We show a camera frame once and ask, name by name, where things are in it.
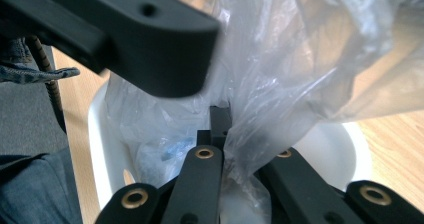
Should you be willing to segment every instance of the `brass insert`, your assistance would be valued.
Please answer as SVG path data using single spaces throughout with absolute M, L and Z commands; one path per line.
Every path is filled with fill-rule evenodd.
M 196 156 L 200 159 L 208 159 L 213 157 L 213 151 L 208 148 L 202 148 L 196 151 Z
M 374 204 L 388 206 L 392 203 L 392 199 L 390 198 L 390 196 L 380 188 L 373 186 L 362 186 L 359 189 L 359 192 L 361 193 L 362 197 Z
M 278 157 L 282 157 L 282 158 L 287 158 L 291 156 L 291 151 L 287 150 L 287 151 L 283 151 L 282 153 L 277 155 Z
M 142 188 L 129 190 L 124 197 L 122 197 L 121 204 L 127 209 L 137 208 L 149 199 L 149 194 Z

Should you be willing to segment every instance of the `screw hole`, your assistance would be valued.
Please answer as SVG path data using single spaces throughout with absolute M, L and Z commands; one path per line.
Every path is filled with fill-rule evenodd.
M 374 204 L 380 206 L 387 206 L 392 203 L 392 199 L 390 198 L 390 196 L 378 187 L 362 186 L 359 189 L 359 192 L 361 193 L 363 198 Z
M 287 150 L 287 151 L 283 151 L 282 153 L 277 155 L 278 157 L 282 157 L 282 158 L 287 158 L 291 156 L 291 151 Z
M 202 148 L 196 151 L 196 156 L 200 159 L 208 159 L 213 156 L 213 151 L 207 148 Z
M 191 213 L 186 213 L 184 216 L 181 217 L 180 224 L 197 224 L 199 222 L 199 219 L 196 215 Z
M 121 204 L 127 209 L 134 209 L 146 203 L 148 198 L 149 194 L 147 193 L 147 191 L 141 188 L 136 188 L 129 190 L 122 197 Z
M 149 3 L 141 6 L 141 14 L 145 17 L 154 17 L 157 14 L 157 8 Z
M 128 196 L 129 202 L 139 202 L 141 199 L 143 199 L 143 195 L 141 195 L 140 193 L 133 193 Z

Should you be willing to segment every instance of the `clear plastic bag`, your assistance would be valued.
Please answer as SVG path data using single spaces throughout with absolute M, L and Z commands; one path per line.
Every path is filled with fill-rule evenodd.
M 421 95 L 414 96 L 424 87 L 424 35 L 414 34 L 424 30 L 422 0 L 402 0 L 397 15 L 401 0 L 183 1 L 222 23 L 204 90 L 191 98 L 159 99 L 112 76 L 106 103 L 109 118 L 119 123 L 122 139 L 146 176 L 143 181 L 155 185 L 178 173 L 196 131 L 209 128 L 209 106 L 231 107 L 223 223 L 270 222 L 269 194 L 253 173 L 318 122 L 424 107 Z M 390 51 L 395 19 L 399 33 L 407 34 L 395 31 Z M 387 97 L 405 99 L 386 105 Z M 148 171 L 143 157 L 155 159 L 148 160 L 154 163 Z M 174 169 L 168 173 L 170 166 Z M 150 177 L 155 175 L 159 181 Z M 237 200 L 248 203 L 239 207 L 249 209 L 243 220 L 228 211 Z

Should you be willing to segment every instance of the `blue jeans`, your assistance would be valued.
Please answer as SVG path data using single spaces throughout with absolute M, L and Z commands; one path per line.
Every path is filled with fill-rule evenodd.
M 0 172 L 0 223 L 82 223 L 69 148 L 22 160 Z

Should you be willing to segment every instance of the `black plastic arm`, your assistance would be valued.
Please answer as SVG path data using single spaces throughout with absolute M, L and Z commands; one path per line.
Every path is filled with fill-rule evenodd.
M 219 29 L 178 0 L 0 0 L 0 19 L 161 97 L 201 90 Z

